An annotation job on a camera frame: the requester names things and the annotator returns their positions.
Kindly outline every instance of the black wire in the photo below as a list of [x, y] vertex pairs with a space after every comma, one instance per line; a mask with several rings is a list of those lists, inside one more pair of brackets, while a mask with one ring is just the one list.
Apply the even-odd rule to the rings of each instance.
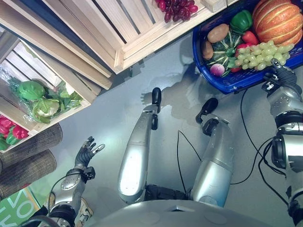
[[243, 112], [242, 112], [242, 104], [243, 104], [243, 99], [244, 99], [244, 96], [246, 94], [246, 92], [248, 91], [248, 88], [243, 92], [243, 95], [242, 95], [242, 98], [241, 98], [241, 103], [240, 103], [240, 113], [241, 113], [241, 118], [242, 118], [242, 122], [243, 122], [243, 125], [244, 125], [244, 129], [246, 131], [246, 134], [251, 142], [251, 144], [254, 146], [255, 150], [257, 151], [257, 154], [259, 154], [261, 157], [263, 157], [261, 155], [261, 153], [259, 152], [259, 150], [257, 149], [256, 145], [254, 144], [254, 142], [252, 141], [251, 137], [250, 137], [250, 134], [248, 133], [248, 130], [246, 128], [246, 124], [245, 124], [245, 121], [244, 121], [244, 117], [243, 117]]
[[[268, 140], [266, 140], [264, 143], [262, 143], [262, 145], [259, 147], [258, 151], [260, 152], [260, 150], [261, 150], [261, 148], [264, 146], [264, 144], [266, 144], [266, 143], [267, 143], [268, 141], [270, 141], [271, 139], [272, 139], [272, 137], [269, 138]], [[239, 181], [239, 182], [237, 182], [237, 183], [231, 183], [231, 185], [240, 184], [240, 183], [243, 183], [243, 182], [245, 182], [245, 181], [248, 180], [248, 178], [250, 177], [250, 175], [252, 174], [252, 172], [253, 172], [253, 170], [254, 170], [255, 163], [256, 163], [256, 160], [257, 160], [257, 156], [258, 156], [258, 152], [256, 152], [256, 155], [255, 155], [255, 158], [254, 158], [254, 162], [253, 162], [253, 164], [252, 164], [252, 168], [251, 168], [250, 174], [249, 174], [244, 180]]]
[[263, 151], [263, 162], [265, 163], [265, 165], [267, 165], [269, 168], [271, 168], [271, 170], [273, 170], [275, 173], [280, 174], [280, 175], [284, 175], [286, 177], [286, 174], [283, 171], [281, 171], [277, 168], [274, 168], [273, 166], [271, 166], [268, 163], [268, 161], [266, 160], [266, 154], [268, 153], [268, 151], [267, 151], [267, 153], [265, 153], [265, 151], [266, 150], [264, 149], [264, 151]]
[[37, 216], [33, 216], [31, 218], [29, 218], [28, 220], [22, 222], [18, 227], [25, 227], [27, 225], [29, 225], [32, 222], [45, 222], [46, 224], [48, 224], [50, 227], [59, 227], [58, 224], [52, 220], [51, 218], [44, 216], [44, 215], [37, 215]]
[[68, 174], [68, 175], [65, 175], [63, 177], [61, 177], [56, 183], [53, 184], [52, 188], [51, 188], [51, 191], [49, 192], [49, 196], [48, 196], [48, 205], [47, 205], [47, 208], [48, 208], [48, 214], [50, 213], [50, 207], [49, 207], [49, 204], [51, 202], [51, 195], [52, 195], [52, 191], [53, 191], [53, 188], [56, 186], [56, 184], [58, 184], [59, 181], [61, 181], [63, 178], [66, 178], [67, 176], [71, 176], [71, 175], [79, 175], [80, 173], [73, 173], [73, 174]]
[[180, 134], [180, 133], [184, 136], [184, 138], [187, 140], [187, 142], [188, 142], [188, 143], [190, 144], [190, 146], [193, 148], [193, 150], [195, 151], [195, 153], [196, 153], [198, 159], [199, 159], [200, 161], [202, 161], [202, 160], [201, 160], [200, 156], [198, 155], [196, 149], [195, 149], [194, 146], [191, 144], [191, 142], [189, 142], [189, 140], [188, 140], [187, 137], [184, 135], [184, 133], [181, 132], [180, 130], [178, 130], [178, 140], [177, 140], [177, 162], [178, 162], [178, 169], [179, 169], [179, 173], [180, 173], [181, 182], [182, 182], [182, 185], [183, 185], [183, 190], [184, 190], [184, 193], [186, 193], [186, 189], [185, 189], [185, 185], [184, 185], [184, 181], [183, 181], [183, 177], [182, 177], [182, 173], [181, 173], [181, 168], [180, 168], [180, 162], [179, 162], [179, 138], [180, 138], [180, 137], [179, 137], [179, 134]]
[[[261, 167], [260, 167], [260, 165], [261, 165], [261, 163], [262, 163], [262, 161], [264, 161], [264, 158], [265, 158], [265, 155], [269, 152], [269, 149], [271, 148], [271, 146], [272, 146], [272, 142], [270, 142], [269, 144], [267, 144], [266, 145], [266, 147], [264, 148], [264, 152], [263, 152], [263, 155], [261, 155], [261, 153], [260, 153], [260, 151], [257, 149], [257, 147], [255, 146], [255, 144], [253, 143], [253, 141], [252, 141], [252, 139], [251, 139], [251, 137], [250, 137], [250, 134], [248, 133], [248, 130], [247, 130], [247, 128], [246, 128], [246, 124], [245, 124], [245, 121], [244, 121], [244, 117], [243, 117], [243, 112], [242, 112], [242, 104], [243, 104], [243, 99], [244, 99], [244, 96], [245, 96], [245, 94], [246, 94], [246, 92], [247, 92], [247, 90], [248, 90], [248, 88], [244, 91], [244, 93], [243, 93], [243, 95], [242, 95], [242, 98], [241, 98], [241, 103], [240, 103], [240, 113], [241, 113], [241, 118], [242, 118], [242, 121], [243, 121], [243, 125], [244, 125], [244, 129], [245, 129], [245, 131], [246, 131], [246, 134], [247, 134], [247, 136], [248, 136], [248, 138], [249, 138], [249, 140], [250, 140], [250, 142], [252, 143], [252, 145], [254, 146], [254, 148], [255, 148], [255, 150], [257, 151], [257, 154], [259, 154], [262, 158], [261, 158], [261, 160], [259, 161], [259, 163], [258, 163], [258, 168], [259, 168], [259, 171], [260, 171], [260, 174], [261, 174], [261, 177], [262, 177], [262, 180], [263, 180], [263, 182], [286, 204], [286, 205], [288, 205], [288, 203], [287, 203], [287, 201], [272, 187], [272, 186], [270, 186], [268, 183], [267, 183], [267, 181], [265, 180], [265, 178], [264, 178], [264, 175], [263, 175], [263, 173], [262, 173], [262, 170], [261, 170]], [[269, 168], [271, 168], [274, 172], [276, 172], [276, 173], [279, 173], [279, 174], [283, 174], [283, 175], [285, 175], [285, 173], [283, 173], [282, 171], [280, 171], [280, 170], [278, 170], [278, 169], [276, 169], [276, 168], [274, 168], [274, 167], [272, 167], [272, 166], [270, 166], [269, 164], [268, 164], [268, 162], [267, 161], [265, 161], [264, 162]]]
[[179, 130], [178, 130], [178, 139], [177, 139], [177, 163], [178, 163], [178, 169], [179, 169], [179, 173], [180, 173], [181, 182], [183, 185], [183, 190], [184, 190], [184, 193], [186, 193], [186, 189], [185, 189], [185, 185], [184, 185], [184, 181], [183, 181], [183, 177], [182, 177], [182, 173], [181, 173], [181, 169], [180, 169], [180, 163], [179, 163]]
[[201, 159], [200, 156], [198, 155], [196, 149], [195, 149], [194, 146], [191, 144], [191, 142], [189, 142], [189, 140], [186, 138], [186, 136], [184, 135], [184, 133], [181, 132], [180, 130], [178, 130], [178, 133], [179, 133], [179, 132], [184, 136], [184, 138], [187, 140], [187, 142], [190, 144], [190, 146], [194, 149], [196, 155], [198, 156], [198, 159], [199, 159], [200, 161], [202, 161], [202, 159]]
[[[268, 151], [271, 148], [271, 146], [272, 146], [272, 143], [270, 142], [264, 148], [264, 154], [265, 155], [268, 153]], [[260, 171], [260, 174], [261, 174], [263, 182], [267, 185], [267, 187], [269, 187], [288, 206], [288, 202], [272, 186], [270, 186], [269, 183], [267, 183], [267, 181], [265, 180], [264, 175], [263, 175], [262, 170], [261, 170], [261, 163], [262, 163], [263, 160], [264, 160], [264, 157], [262, 157], [261, 160], [258, 163], [258, 168], [259, 168], [259, 171]]]

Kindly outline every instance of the blue basket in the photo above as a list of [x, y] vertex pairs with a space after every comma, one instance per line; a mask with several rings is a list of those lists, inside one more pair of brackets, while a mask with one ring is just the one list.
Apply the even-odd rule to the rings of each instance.
[[[220, 78], [213, 76], [208, 67], [204, 64], [200, 43], [207, 39], [207, 34], [214, 27], [219, 24], [229, 24], [233, 16], [238, 12], [247, 9], [252, 12], [259, 0], [241, 0], [229, 6], [225, 10], [216, 14], [207, 21], [196, 26], [193, 31], [193, 53], [196, 66], [203, 74], [204, 78], [215, 88], [224, 94], [240, 91], [242, 89], [251, 87], [263, 81], [264, 74], [268, 69], [263, 71], [255, 71], [254, 69], [240, 71], [236, 73], [229, 73], [226, 77]], [[292, 0], [292, 3], [302, 9], [301, 0]], [[286, 66], [296, 68], [303, 63], [303, 48], [302, 40], [290, 51], [291, 58], [287, 60]]]

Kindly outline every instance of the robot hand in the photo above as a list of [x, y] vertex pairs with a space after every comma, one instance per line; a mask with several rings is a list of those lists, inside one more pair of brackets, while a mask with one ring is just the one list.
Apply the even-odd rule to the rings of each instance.
[[82, 147], [80, 148], [76, 156], [75, 168], [82, 170], [87, 168], [89, 161], [105, 147], [105, 144], [101, 144], [97, 146], [95, 149], [93, 149], [96, 143], [93, 144], [91, 143], [94, 140], [95, 139], [92, 136], [90, 136], [87, 140], [84, 141]]

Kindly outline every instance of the gray floor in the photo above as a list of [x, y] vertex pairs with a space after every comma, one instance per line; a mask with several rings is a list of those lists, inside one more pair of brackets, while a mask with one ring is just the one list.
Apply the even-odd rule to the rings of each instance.
[[[187, 34], [156, 54], [136, 64], [130, 72], [116, 76], [116, 83], [125, 81], [97, 98], [89, 108], [61, 122], [63, 141], [52, 149], [57, 169], [32, 184], [38, 197], [45, 197], [51, 185], [69, 168], [82, 142], [90, 135], [106, 148], [91, 161], [96, 179], [87, 183], [83, 197], [95, 211], [86, 226], [96, 226], [98, 220], [125, 206], [117, 196], [116, 184], [122, 156], [134, 124], [144, 106], [150, 102], [154, 87], [163, 90], [159, 128], [151, 133], [148, 183], [182, 190], [178, 173], [177, 132], [182, 130], [194, 147], [203, 154], [209, 137], [195, 122], [195, 115], [212, 96], [219, 106], [214, 114], [230, 121], [234, 135], [235, 164], [232, 181], [246, 177], [255, 150], [245, 134], [240, 117], [241, 95], [223, 95], [211, 87], [192, 64], [191, 34]], [[299, 85], [303, 86], [302, 67], [297, 70]], [[275, 123], [269, 113], [266, 94], [260, 86], [248, 90], [243, 102], [243, 114], [248, 130], [257, 147], [275, 134]], [[199, 161], [185, 139], [180, 140], [180, 165], [187, 188], [192, 187]], [[268, 182], [285, 195], [285, 179], [262, 167]], [[226, 208], [257, 218], [275, 227], [290, 227], [292, 221], [287, 207], [262, 182], [255, 168], [243, 184], [232, 185]]]

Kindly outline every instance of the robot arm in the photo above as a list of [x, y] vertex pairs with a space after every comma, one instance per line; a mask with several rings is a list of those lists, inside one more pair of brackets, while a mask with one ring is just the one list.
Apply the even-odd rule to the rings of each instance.
[[288, 213], [294, 224], [303, 225], [303, 101], [295, 74], [272, 60], [276, 76], [262, 88], [268, 92], [270, 113], [277, 133], [272, 143], [272, 162], [286, 170]]
[[126, 203], [137, 201], [146, 185], [151, 130], [158, 128], [161, 90], [152, 91], [152, 104], [145, 107], [127, 143], [118, 177], [118, 191]]
[[56, 194], [55, 205], [50, 210], [51, 217], [60, 227], [73, 227], [74, 220], [79, 212], [81, 196], [87, 180], [95, 178], [95, 170], [88, 167], [89, 161], [105, 145], [101, 144], [93, 149], [96, 143], [89, 137], [81, 146], [76, 159], [75, 167], [69, 170], [61, 183], [61, 190]]

